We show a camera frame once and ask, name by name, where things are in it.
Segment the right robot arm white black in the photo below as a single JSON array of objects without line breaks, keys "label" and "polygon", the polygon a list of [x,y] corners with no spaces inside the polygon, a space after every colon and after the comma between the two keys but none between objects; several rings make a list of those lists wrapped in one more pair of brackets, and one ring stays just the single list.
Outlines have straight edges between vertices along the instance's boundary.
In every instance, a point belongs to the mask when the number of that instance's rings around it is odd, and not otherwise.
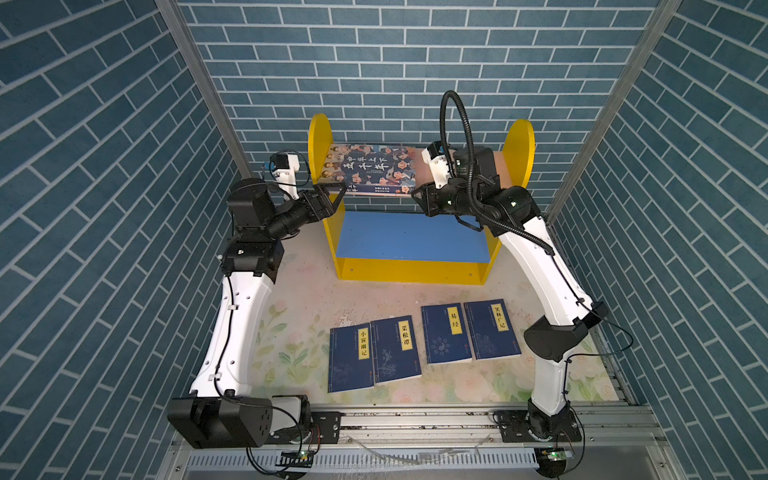
[{"label": "right robot arm white black", "polygon": [[568,366],[589,330],[605,321],[607,306],[568,269],[527,189],[536,150],[531,122],[515,121],[499,152],[480,147],[461,97],[448,90],[441,98],[439,134],[423,152],[432,179],[411,197],[428,217],[474,217],[471,229],[499,239],[533,287],[544,314],[524,332],[535,358],[526,421],[533,438],[549,441],[575,418],[566,393]]}]

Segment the blue book yellow label Yijing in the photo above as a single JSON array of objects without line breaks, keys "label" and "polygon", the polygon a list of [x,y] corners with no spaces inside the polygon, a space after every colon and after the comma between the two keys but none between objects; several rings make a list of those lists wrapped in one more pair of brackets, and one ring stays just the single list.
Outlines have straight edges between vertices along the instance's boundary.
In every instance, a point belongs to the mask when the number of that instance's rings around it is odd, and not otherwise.
[{"label": "blue book yellow label Yijing", "polygon": [[473,359],[460,303],[422,306],[421,316],[428,364],[469,362]]}]

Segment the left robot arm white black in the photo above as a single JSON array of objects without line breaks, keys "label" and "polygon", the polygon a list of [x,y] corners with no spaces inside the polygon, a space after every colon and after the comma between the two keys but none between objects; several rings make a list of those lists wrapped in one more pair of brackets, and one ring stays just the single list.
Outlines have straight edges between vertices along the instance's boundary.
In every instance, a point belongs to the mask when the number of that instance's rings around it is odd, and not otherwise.
[{"label": "left robot arm white black", "polygon": [[315,184],[288,195],[281,205],[272,200],[277,190],[261,179],[241,180],[230,188],[227,208],[234,234],[220,261],[221,301],[213,335],[189,393],[172,399],[167,411],[170,424],[196,449],[303,441],[312,426],[306,396],[256,396],[251,357],[284,256],[284,240],[306,224],[332,217],[346,187]]}]

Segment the colourful illustrated thick book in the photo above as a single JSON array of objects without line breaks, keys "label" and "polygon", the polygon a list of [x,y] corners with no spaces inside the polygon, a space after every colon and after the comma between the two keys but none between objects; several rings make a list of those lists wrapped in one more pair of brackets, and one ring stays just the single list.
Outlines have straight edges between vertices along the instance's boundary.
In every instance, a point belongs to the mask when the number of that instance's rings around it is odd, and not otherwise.
[{"label": "colourful illustrated thick book", "polygon": [[409,195],[416,188],[414,147],[332,144],[322,162],[319,183],[345,183],[348,194]]}]

